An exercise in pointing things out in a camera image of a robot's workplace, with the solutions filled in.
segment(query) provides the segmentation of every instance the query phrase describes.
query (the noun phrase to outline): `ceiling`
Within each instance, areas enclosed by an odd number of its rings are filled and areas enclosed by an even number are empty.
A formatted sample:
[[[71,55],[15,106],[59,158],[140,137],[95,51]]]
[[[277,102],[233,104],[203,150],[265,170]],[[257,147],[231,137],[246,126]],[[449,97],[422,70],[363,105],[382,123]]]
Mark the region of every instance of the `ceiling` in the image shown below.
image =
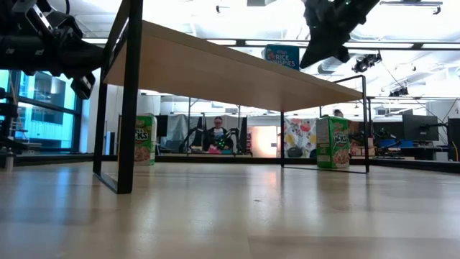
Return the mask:
[[[65,10],[64,0],[48,1],[55,9]],[[260,1],[144,0],[143,15],[147,21],[207,39],[308,39],[302,0],[270,0],[268,2],[271,3],[264,6],[254,6],[254,2]],[[351,38],[355,41],[460,42],[460,1],[442,2],[441,12],[437,15],[433,14],[435,7],[378,4],[367,16],[366,24],[359,25]],[[70,13],[77,19],[85,37],[106,38],[120,3],[121,0],[70,0]],[[219,6],[220,13],[217,13],[216,6]],[[236,49],[262,57],[261,48]],[[346,64],[331,58],[312,65],[304,72],[330,81],[354,76],[356,74],[351,67],[356,63],[356,58],[366,53],[373,52],[352,50],[352,59]],[[427,87],[430,84],[427,82],[431,82],[433,77],[460,80],[456,70],[460,66],[460,51],[383,50],[381,54],[383,63],[364,73],[369,95],[388,96],[392,89],[398,87],[396,79],[404,86],[418,89],[413,90],[414,94],[428,95],[429,92],[431,96],[444,96],[449,93],[429,91],[423,86]],[[348,82],[347,86],[361,88],[359,81]]]

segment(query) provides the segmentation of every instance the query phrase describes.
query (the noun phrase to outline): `person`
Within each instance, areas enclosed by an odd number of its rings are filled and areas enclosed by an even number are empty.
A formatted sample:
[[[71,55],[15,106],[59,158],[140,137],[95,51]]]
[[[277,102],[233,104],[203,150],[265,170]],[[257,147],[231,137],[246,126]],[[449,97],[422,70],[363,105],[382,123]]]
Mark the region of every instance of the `person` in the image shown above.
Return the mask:
[[[334,111],[333,111],[333,115],[334,115],[335,117],[341,117],[341,118],[344,117],[344,114],[343,114],[339,109],[334,110]]]
[[[222,127],[222,117],[214,118],[214,127],[206,131],[204,140],[203,140],[203,150],[208,151],[211,145],[217,147],[217,141],[222,137],[226,136],[228,130]],[[233,140],[229,137],[225,140],[224,150],[230,150],[233,148]]]

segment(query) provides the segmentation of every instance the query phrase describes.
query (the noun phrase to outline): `wooden floor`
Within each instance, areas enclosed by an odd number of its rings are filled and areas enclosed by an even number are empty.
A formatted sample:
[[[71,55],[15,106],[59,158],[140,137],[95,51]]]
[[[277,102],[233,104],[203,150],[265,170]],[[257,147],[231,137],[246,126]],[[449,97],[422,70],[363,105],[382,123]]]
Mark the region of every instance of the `wooden floor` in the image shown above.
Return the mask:
[[[0,173],[1,259],[460,257],[460,175],[159,163],[117,196],[91,165]]]

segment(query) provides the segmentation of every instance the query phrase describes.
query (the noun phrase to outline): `window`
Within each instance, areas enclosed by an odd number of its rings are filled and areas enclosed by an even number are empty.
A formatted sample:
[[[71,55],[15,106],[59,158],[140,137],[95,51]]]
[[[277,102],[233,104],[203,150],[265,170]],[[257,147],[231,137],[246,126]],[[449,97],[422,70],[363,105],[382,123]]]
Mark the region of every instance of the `window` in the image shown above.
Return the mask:
[[[35,76],[26,76],[21,73],[20,82],[20,96],[67,109],[75,109],[75,92],[70,87],[72,81],[65,76],[56,78],[43,72],[37,72]],[[40,118],[44,117],[45,115],[38,114],[36,120],[43,121]]]
[[[9,86],[9,71],[0,71],[0,88],[8,91]]]
[[[71,148],[74,115],[19,103],[18,122],[27,132],[16,132],[16,138],[39,143],[42,147]]]

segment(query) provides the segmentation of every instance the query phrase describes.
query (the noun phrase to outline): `cereal box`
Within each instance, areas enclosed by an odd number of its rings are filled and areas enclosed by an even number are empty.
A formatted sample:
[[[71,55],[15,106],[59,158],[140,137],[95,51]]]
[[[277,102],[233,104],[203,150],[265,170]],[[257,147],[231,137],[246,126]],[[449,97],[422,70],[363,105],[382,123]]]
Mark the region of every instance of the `cereal box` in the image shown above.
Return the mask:
[[[320,168],[347,168],[349,158],[348,120],[324,117],[316,122],[317,162]]]
[[[157,139],[157,119],[153,114],[136,117],[136,135],[134,162],[136,165],[153,165],[155,163],[155,146]]]

